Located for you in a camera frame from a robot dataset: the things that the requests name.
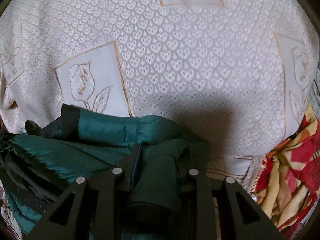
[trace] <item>green fabric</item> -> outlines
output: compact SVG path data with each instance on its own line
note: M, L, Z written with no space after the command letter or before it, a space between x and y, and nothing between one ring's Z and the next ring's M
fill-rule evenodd
M6 156L2 165L6 171L14 173L14 169L19 170L20 164L16 159L21 158L23 166L27 167L17 173L20 180L25 177L23 187L30 188L43 199L52 199L50 192L43 190L43 181L55 185L55 181L61 180L70 184L79 176L88 179L100 176L106 170L119 166L124 157L132 154L134 144L140 143L144 152L144 169L130 195L132 205L150 203L177 213L180 207L177 167L181 163L186 167L191 163L192 167L204 167L208 144L163 117L120 118L82 109L76 111L79 111L78 126L75 126L78 128L77 142L65 140L67 133L63 132L63 123L57 129L60 132L52 133L55 139L28 134L2 139L2 158ZM8 201L15 210L19 225L28 233L41 215L12 195ZM157 239L152 235L145 237ZM144 236L132 236L131 239L144 239Z

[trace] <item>heart-patterned fabric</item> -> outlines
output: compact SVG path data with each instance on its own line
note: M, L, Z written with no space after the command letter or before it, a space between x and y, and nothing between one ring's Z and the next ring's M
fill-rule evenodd
M13 0L0 52L19 107L10 132L47 125L62 102L161 115L210 141L222 166L243 160L227 171L243 176L243 156L298 129L319 42L296 0Z

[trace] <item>silver screw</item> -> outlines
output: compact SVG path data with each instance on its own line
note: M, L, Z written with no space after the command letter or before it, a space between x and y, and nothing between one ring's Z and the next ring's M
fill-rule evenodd
M78 178L76 178L76 183L78 183L78 184L82 184L82 183L84 183L85 182L85 177L78 177Z
M121 173L122 173L122 169L121 169L121 168L114 168L114 169L112 170L112 173L113 173L114 175L121 174Z
M191 170L189 170L189 174L190 174L190 175L193 175L193 176L196 176L196 175L199 174L199 171L196 170L196 169L191 169Z
M229 184L233 184L233 183L236 182L236 180L233 177L227 177L226 178L226 182L229 183Z

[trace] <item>colorful cloth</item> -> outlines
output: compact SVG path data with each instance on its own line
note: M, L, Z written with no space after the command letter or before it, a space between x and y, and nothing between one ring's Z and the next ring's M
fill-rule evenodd
M286 239L320 193L320 126L308 105L298 131L269 152L253 193Z

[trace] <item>triangular cutout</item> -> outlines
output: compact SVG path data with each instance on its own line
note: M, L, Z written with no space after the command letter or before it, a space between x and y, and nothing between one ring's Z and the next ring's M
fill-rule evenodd
M75 194L71 193L64 202L54 211L52 216L50 217L50 221L52 223L56 223L62 226L66 226L68 224L71 208L73 202L75 200Z
M254 222L258 222L260 220L260 216L246 201L246 199L241 195L240 192L236 192L236 198L241 212L243 224L248 225Z

